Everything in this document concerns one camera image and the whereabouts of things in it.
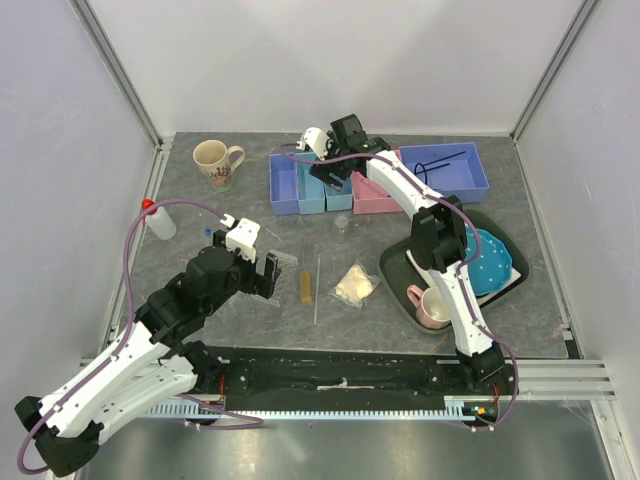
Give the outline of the black metal ring stand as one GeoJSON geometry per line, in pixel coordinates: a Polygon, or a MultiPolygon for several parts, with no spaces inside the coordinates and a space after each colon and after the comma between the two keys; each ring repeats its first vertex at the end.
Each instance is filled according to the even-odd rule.
{"type": "Polygon", "coordinates": [[[461,150],[426,162],[414,162],[410,169],[434,190],[461,189],[468,183],[468,174],[460,163],[466,154],[467,150],[461,150]]]}

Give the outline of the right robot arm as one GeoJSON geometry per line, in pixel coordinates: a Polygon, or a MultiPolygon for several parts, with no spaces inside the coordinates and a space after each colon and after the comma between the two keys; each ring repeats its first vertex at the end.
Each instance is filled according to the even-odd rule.
{"type": "Polygon", "coordinates": [[[456,355],[462,364],[457,371],[460,386],[469,393],[481,393],[500,375],[505,391],[517,395],[518,368],[508,373],[503,355],[511,349],[489,331],[472,293],[466,230],[472,231],[476,242],[480,238],[460,200],[428,187],[386,141],[368,136],[354,114],[332,122],[329,132],[307,128],[297,147],[315,155],[310,173],[324,184],[340,189],[357,171],[403,208],[411,219],[411,258],[429,273],[451,314],[456,355]]]}

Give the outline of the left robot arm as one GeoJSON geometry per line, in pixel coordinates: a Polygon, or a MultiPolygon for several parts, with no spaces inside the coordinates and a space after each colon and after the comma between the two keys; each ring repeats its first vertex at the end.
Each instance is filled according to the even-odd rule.
{"type": "Polygon", "coordinates": [[[84,370],[42,398],[14,410],[44,467],[58,477],[89,463],[101,444],[138,414],[174,395],[208,393],[228,371],[201,341],[188,341],[236,293],[270,298],[279,259],[263,273],[239,250],[203,248],[184,272],[148,296],[125,330],[84,370]]]}

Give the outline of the clear test tube rack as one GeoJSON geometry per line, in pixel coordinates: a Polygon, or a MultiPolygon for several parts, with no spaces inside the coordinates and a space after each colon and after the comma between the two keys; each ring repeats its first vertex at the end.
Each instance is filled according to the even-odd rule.
{"type": "MultiPolygon", "coordinates": [[[[293,268],[298,266],[298,259],[296,257],[294,257],[294,256],[289,255],[289,254],[285,254],[283,252],[279,252],[279,251],[275,251],[275,250],[272,250],[272,251],[270,251],[268,253],[273,253],[273,254],[276,254],[276,255],[279,256],[279,258],[280,258],[280,266],[281,266],[281,269],[282,269],[281,274],[280,274],[280,276],[279,276],[279,278],[278,278],[278,280],[276,282],[276,287],[275,287],[274,294],[273,294],[272,298],[269,299],[269,300],[264,299],[262,297],[259,297],[257,295],[249,295],[249,294],[247,294],[247,295],[249,295],[250,297],[256,299],[257,301],[265,303],[267,305],[274,306],[274,307],[280,307],[282,305],[282,300],[281,300],[282,293],[281,293],[281,290],[282,290],[282,286],[284,285],[284,280],[283,280],[284,275],[285,274],[290,274],[291,271],[293,270],[293,268]]],[[[263,270],[260,271],[258,269],[259,261],[260,261],[260,258],[257,258],[256,262],[255,262],[256,263],[256,270],[260,274],[262,274],[264,272],[264,265],[263,265],[263,270]]]]}

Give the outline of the right light blue bin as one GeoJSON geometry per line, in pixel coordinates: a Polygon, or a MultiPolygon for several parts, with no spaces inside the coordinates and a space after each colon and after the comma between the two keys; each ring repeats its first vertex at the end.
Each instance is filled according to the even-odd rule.
{"type": "MultiPolygon", "coordinates": [[[[350,170],[345,166],[346,161],[341,161],[335,164],[332,164],[329,169],[331,174],[338,176],[341,179],[348,179],[350,177],[345,177],[347,173],[350,173],[350,170]]],[[[353,207],[353,187],[351,194],[330,194],[328,189],[325,187],[325,197],[326,197],[326,210],[327,211],[343,211],[343,210],[351,210],[353,207]]]]}

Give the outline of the left light blue bin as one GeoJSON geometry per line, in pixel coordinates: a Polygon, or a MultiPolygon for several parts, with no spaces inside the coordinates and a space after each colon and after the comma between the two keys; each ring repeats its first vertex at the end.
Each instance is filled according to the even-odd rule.
{"type": "Polygon", "coordinates": [[[305,160],[315,160],[312,153],[299,153],[296,163],[297,200],[301,215],[321,214],[325,211],[326,199],[323,183],[310,174],[312,164],[305,160]]]}

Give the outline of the pink bin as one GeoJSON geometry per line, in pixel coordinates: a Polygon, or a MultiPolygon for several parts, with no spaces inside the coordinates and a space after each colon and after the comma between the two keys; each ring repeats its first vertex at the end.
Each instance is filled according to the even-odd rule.
{"type": "Polygon", "coordinates": [[[402,207],[379,184],[359,171],[351,175],[353,212],[357,215],[402,212],[402,207]]]}

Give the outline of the brown test tube brush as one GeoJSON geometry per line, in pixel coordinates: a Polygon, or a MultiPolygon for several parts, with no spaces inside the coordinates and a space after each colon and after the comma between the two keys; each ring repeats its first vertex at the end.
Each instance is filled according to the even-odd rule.
{"type": "Polygon", "coordinates": [[[302,252],[300,260],[301,270],[299,275],[300,301],[305,305],[312,303],[311,275],[306,266],[306,240],[302,240],[302,252]]]}

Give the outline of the small glass stopper bottle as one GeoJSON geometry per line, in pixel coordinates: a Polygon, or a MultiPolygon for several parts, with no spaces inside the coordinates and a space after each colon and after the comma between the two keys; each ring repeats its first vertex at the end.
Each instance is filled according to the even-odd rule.
{"type": "Polygon", "coordinates": [[[340,234],[343,234],[343,233],[345,233],[345,232],[346,232],[346,230],[347,230],[347,228],[348,228],[348,226],[349,226],[349,223],[350,223],[350,219],[349,219],[349,217],[348,217],[346,214],[344,214],[344,213],[338,214],[338,215],[334,218],[334,226],[335,226],[335,228],[337,229],[337,231],[338,231],[340,234]]]}

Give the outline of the red cap wash bottle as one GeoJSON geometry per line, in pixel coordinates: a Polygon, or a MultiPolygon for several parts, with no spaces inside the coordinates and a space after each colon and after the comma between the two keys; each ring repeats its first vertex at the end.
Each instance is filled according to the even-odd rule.
{"type": "Polygon", "coordinates": [[[172,239],[177,233],[177,227],[164,207],[155,207],[155,202],[149,198],[144,198],[141,203],[143,211],[148,210],[148,214],[143,220],[158,239],[167,241],[172,239]]]}

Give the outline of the dark green tray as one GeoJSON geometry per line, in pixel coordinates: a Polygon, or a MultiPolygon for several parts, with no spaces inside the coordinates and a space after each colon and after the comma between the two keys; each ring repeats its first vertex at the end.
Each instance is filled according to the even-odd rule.
{"type": "MultiPolygon", "coordinates": [[[[517,286],[525,282],[527,280],[527,277],[529,276],[529,263],[516,243],[507,235],[506,231],[504,231],[496,222],[494,222],[491,218],[480,211],[468,210],[466,212],[466,215],[475,225],[477,230],[484,229],[504,243],[512,259],[515,261],[515,268],[519,271],[525,271],[525,279],[519,282],[517,286]]],[[[426,290],[429,287],[435,287],[435,284],[429,277],[429,275],[426,272],[420,273],[417,268],[411,263],[408,257],[408,254],[410,253],[409,242],[410,239],[405,238],[390,246],[382,253],[379,259],[379,272],[382,276],[382,282],[384,283],[390,294],[395,297],[396,303],[399,305],[399,308],[404,312],[404,316],[413,326],[415,326],[419,331],[426,334],[442,334],[451,329],[451,324],[439,331],[431,331],[422,328],[416,321],[415,307],[411,304],[407,297],[406,291],[410,285],[417,285],[423,290],[426,290]]],[[[508,292],[501,295],[499,298],[507,295],[508,292]]]]}

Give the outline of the beige patterned mug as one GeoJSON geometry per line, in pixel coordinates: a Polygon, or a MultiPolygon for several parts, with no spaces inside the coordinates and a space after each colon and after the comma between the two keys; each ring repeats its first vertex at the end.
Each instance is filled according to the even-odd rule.
{"type": "Polygon", "coordinates": [[[219,140],[206,140],[195,147],[192,158],[211,187],[223,192],[232,187],[234,172],[245,160],[246,152],[240,146],[228,147],[219,140]]]}

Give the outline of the large purple bin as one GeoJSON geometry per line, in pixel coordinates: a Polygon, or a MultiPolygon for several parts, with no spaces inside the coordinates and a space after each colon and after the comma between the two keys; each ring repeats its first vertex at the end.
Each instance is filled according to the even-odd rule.
{"type": "Polygon", "coordinates": [[[465,204],[480,203],[489,182],[473,142],[412,145],[399,148],[403,164],[425,185],[465,204]]]}

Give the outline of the blue dotted plate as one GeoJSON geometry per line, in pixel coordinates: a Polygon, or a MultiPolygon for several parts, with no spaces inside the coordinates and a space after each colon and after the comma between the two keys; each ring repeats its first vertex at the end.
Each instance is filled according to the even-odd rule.
{"type": "Polygon", "coordinates": [[[496,294],[507,286],[512,277],[512,257],[502,241],[484,229],[478,229],[480,253],[472,230],[466,226],[465,260],[476,297],[496,294]]]}

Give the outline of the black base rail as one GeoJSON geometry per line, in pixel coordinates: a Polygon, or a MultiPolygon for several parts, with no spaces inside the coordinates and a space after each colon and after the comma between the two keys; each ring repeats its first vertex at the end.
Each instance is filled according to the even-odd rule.
{"type": "Polygon", "coordinates": [[[498,351],[491,361],[459,355],[354,353],[206,346],[184,356],[199,394],[220,393],[233,411],[401,412],[440,410],[448,396],[506,397],[515,373],[498,351]]]}

